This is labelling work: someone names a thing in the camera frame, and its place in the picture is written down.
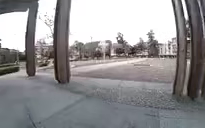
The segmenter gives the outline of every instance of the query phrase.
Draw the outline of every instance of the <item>pavement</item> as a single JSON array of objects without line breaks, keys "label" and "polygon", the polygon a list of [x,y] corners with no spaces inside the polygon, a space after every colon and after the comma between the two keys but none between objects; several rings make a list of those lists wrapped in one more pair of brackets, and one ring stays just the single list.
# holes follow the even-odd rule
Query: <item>pavement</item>
[{"label": "pavement", "polygon": [[81,68],[84,67],[72,69],[72,75],[90,78],[172,83],[175,78],[176,59],[142,58],[125,64],[103,66],[102,68],[97,68],[97,70],[90,70],[91,68],[88,66],[86,68],[89,70],[84,72],[80,72]]},{"label": "pavement", "polygon": [[205,101],[171,84],[54,75],[0,77],[0,128],[205,128]]}]

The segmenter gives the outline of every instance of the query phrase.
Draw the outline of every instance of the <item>tree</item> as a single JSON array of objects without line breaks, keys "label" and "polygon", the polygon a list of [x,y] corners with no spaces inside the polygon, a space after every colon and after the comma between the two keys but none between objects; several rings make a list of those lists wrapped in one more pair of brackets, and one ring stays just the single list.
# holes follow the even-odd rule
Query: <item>tree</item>
[{"label": "tree", "polygon": [[155,33],[153,30],[150,30],[148,33],[148,51],[149,51],[149,56],[158,56],[159,54],[159,46],[158,46],[158,41],[155,40]]},{"label": "tree", "polygon": [[75,41],[74,46],[76,48],[76,50],[79,52],[79,58],[80,60],[82,59],[82,53],[83,53],[83,49],[84,49],[84,44],[82,42],[79,41]]},{"label": "tree", "polygon": [[139,38],[139,42],[134,47],[137,49],[137,53],[141,53],[147,49],[146,42],[142,38]]},{"label": "tree", "polygon": [[123,47],[123,49],[124,49],[124,54],[125,54],[125,56],[126,56],[126,53],[127,53],[127,44],[128,44],[128,42],[126,41],[126,40],[124,40],[124,35],[122,34],[122,33],[120,33],[120,32],[118,32],[118,36],[116,37],[116,39],[117,39],[117,42],[118,42],[118,44],[122,44],[122,47]]},{"label": "tree", "polygon": [[40,14],[39,19],[49,28],[50,34],[47,34],[47,38],[53,38],[54,36],[54,19],[55,19],[55,13],[48,14],[47,12],[45,14]]},{"label": "tree", "polygon": [[120,56],[121,54],[125,54],[125,50],[123,48],[116,48],[115,53]]}]

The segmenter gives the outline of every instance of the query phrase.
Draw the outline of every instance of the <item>sky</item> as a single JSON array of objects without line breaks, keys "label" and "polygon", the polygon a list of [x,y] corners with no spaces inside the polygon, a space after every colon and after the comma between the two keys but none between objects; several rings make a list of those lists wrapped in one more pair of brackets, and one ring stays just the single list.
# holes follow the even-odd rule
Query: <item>sky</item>
[{"label": "sky", "polygon": [[[40,0],[38,15],[54,14],[56,0]],[[28,12],[0,15],[2,46],[25,49],[25,31]],[[116,43],[118,32],[131,45],[139,38],[147,40],[149,30],[155,32],[160,43],[176,36],[175,19],[171,0],[72,0],[70,15],[70,44],[75,40],[83,43],[111,40]],[[49,29],[37,20],[36,39],[46,37]]]}]

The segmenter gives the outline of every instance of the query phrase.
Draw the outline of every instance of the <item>paved walkway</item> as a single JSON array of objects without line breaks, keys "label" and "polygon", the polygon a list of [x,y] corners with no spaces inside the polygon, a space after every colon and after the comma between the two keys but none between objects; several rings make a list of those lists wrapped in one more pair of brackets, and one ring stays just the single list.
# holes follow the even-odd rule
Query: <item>paved walkway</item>
[{"label": "paved walkway", "polygon": [[0,77],[0,128],[205,128],[205,102],[171,96],[170,84],[22,72]]}]

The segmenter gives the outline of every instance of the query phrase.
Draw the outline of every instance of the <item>bush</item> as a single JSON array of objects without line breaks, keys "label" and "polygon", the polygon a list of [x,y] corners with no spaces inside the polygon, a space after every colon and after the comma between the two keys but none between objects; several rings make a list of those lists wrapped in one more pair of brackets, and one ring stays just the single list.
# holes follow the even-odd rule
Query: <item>bush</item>
[{"label": "bush", "polygon": [[17,66],[17,64],[15,63],[0,64],[0,68],[11,67],[11,66]]},{"label": "bush", "polygon": [[3,68],[0,68],[0,76],[18,72],[19,70],[20,70],[19,66],[3,67]]}]

